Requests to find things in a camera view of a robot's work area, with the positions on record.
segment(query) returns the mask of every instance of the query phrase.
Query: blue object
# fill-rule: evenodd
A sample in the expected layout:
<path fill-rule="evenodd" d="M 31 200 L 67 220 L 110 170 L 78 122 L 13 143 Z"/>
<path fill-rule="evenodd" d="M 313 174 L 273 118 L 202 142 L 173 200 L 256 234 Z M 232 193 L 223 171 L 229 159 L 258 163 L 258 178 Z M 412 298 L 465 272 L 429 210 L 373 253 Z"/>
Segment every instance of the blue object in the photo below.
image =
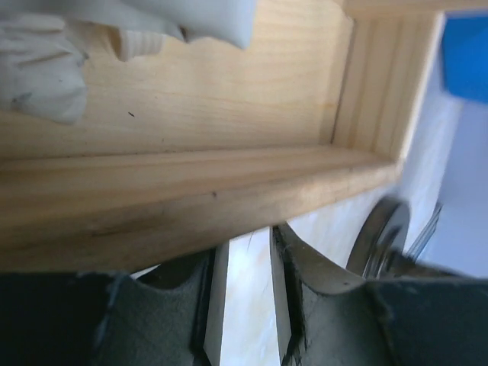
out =
<path fill-rule="evenodd" d="M 449 19 L 442 49 L 449 92 L 488 103 L 488 17 Z"/>

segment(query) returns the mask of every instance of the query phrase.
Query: black round object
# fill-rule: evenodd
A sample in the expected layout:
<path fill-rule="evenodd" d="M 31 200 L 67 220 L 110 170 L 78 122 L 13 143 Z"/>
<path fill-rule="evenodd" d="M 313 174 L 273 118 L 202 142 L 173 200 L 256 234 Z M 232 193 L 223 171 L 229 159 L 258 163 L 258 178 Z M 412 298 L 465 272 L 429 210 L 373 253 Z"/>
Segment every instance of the black round object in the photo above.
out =
<path fill-rule="evenodd" d="M 380 278 L 402 253 L 410 222 L 407 203 L 384 197 L 366 219 L 349 256 L 347 269 L 364 278 Z"/>

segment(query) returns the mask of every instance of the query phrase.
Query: wooden tray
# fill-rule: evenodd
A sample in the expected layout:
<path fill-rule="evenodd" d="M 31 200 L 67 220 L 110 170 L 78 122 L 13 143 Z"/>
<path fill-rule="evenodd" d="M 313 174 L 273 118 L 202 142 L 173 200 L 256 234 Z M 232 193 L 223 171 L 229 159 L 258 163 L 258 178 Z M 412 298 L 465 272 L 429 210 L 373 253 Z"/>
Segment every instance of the wooden tray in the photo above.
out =
<path fill-rule="evenodd" d="M 79 124 L 0 114 L 0 268 L 133 271 L 395 182 L 466 4 L 416 3 L 260 0 L 247 51 L 100 36 Z"/>

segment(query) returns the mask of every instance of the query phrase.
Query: gray wall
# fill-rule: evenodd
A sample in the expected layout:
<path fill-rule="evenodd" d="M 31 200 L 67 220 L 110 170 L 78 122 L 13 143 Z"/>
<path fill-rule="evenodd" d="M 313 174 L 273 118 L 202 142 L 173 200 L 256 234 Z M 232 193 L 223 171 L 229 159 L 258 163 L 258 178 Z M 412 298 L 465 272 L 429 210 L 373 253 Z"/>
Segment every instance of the gray wall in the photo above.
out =
<path fill-rule="evenodd" d="M 464 107 L 439 200 L 444 207 L 421 260 L 488 277 L 488 106 Z"/>

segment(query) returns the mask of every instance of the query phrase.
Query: wooden frame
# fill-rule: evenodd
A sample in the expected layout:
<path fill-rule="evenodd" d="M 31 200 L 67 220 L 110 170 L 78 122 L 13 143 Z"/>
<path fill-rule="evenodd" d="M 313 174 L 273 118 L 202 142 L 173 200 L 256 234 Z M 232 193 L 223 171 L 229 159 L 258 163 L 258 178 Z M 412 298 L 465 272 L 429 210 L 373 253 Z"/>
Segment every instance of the wooden frame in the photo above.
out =
<path fill-rule="evenodd" d="M 290 77 L 286 85 L 279 78 L 268 80 L 256 89 L 268 91 L 261 95 L 267 98 L 266 106 L 246 94 L 256 92 L 252 90 L 255 80 L 266 79 L 260 68 L 244 68 L 252 82 L 245 84 L 244 94 L 232 88 L 225 99 L 224 84 L 231 79 L 219 81 L 217 91 L 208 91 L 197 88 L 195 75 L 186 76 L 187 63 L 198 58 L 202 46 L 175 43 L 167 57 L 183 64 L 178 70 L 184 76 L 171 82 L 168 98 L 180 108 L 178 115 L 172 114 L 178 124 L 166 121 L 158 125 L 156 112 L 141 109 L 150 107 L 149 96 L 161 97 L 158 85 L 149 81 L 151 67 L 157 67 L 153 61 L 135 63 L 128 69 L 133 74 L 118 77 L 117 68 L 122 66 L 113 66 L 113 61 L 97 51 L 92 58 L 99 57 L 103 72 L 114 72 L 117 78 L 104 79 L 103 72 L 87 66 L 93 95 L 79 126 L 2 114 L 0 268 L 134 271 L 397 181 L 441 39 L 441 10 L 462 8 L 468 2 L 299 3 L 293 10 L 311 7 L 306 12 L 309 19 L 316 8 L 329 11 L 333 36 L 312 66 L 300 68 L 294 62 L 281 63 L 281 55 L 272 57 L 283 73 L 294 72 L 294 67 L 300 72 L 307 67 L 315 71 L 308 76 L 295 70 L 297 77 Z M 484 5 L 488 2 L 472 1 L 467 8 Z M 353 33 L 343 8 L 356 18 Z M 264 18 L 263 12 L 266 9 L 258 12 L 257 22 Z M 266 14 L 272 23 L 280 17 L 291 17 L 294 26 L 295 21 L 303 21 L 301 27 L 308 22 L 307 17 L 295 20 L 287 12 L 278 16 L 268 9 Z M 317 29 L 323 21 L 318 19 L 312 22 Z M 301 41 L 313 32 L 301 34 Z M 270 50 L 273 43 L 259 44 L 261 51 L 250 50 L 247 59 L 245 53 L 216 43 L 203 45 L 223 53 L 228 62 L 222 61 L 221 67 L 237 67 L 262 57 L 259 52 Z M 296 58 L 303 64 L 302 53 L 300 50 Z M 315 63 L 322 61 L 327 64 L 326 74 L 315 69 Z M 196 60 L 197 65 L 205 62 L 205 58 Z M 280 75 L 279 70 L 269 70 Z M 134 84 L 141 75 L 149 84 L 137 84 L 133 94 L 123 88 L 125 79 Z M 309 98 L 303 88 L 316 85 L 317 75 L 326 78 L 326 87 Z M 172 80 L 167 72 L 165 77 Z M 303 84 L 290 89 L 299 80 Z M 244 83 L 244 79 L 233 81 Z M 114 98 L 117 93 L 124 101 L 136 101 L 138 110 L 129 115 L 125 102 Z M 199 113 L 217 105 L 215 95 L 220 98 L 216 120 L 205 117 L 198 124 Z M 286 100 L 290 96 L 305 101 Z M 320 103 L 314 99 L 318 96 Z M 200 100 L 201 105 L 193 110 L 192 105 Z M 122 111 L 114 109 L 120 105 Z M 141 119 L 141 125 L 134 124 L 132 114 Z M 268 120 L 261 126 L 258 122 L 263 118 Z M 206 132 L 215 130 L 220 134 Z M 169 143 L 161 138 L 162 131 L 170 136 Z"/>

